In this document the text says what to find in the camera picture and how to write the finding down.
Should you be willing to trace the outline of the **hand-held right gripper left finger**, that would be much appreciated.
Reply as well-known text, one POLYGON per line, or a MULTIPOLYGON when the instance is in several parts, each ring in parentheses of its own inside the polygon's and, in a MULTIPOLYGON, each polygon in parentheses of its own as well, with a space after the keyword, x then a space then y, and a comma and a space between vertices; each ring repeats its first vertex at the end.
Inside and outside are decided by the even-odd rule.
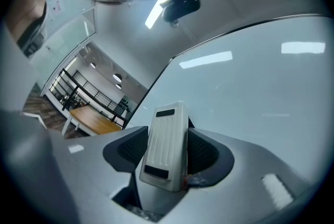
POLYGON ((74 139, 53 130, 49 135, 74 204, 72 223, 152 223, 140 208, 135 180, 147 147, 146 126, 74 139))

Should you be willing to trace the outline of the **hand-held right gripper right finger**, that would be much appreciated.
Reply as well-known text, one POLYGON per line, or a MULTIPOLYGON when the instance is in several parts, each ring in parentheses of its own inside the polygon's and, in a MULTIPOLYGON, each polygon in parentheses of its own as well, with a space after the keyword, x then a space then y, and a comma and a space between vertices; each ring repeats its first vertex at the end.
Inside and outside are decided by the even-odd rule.
POLYGON ((315 187, 266 148, 190 128, 190 144, 203 143, 210 159, 188 178, 188 192, 162 223, 289 223, 315 187))

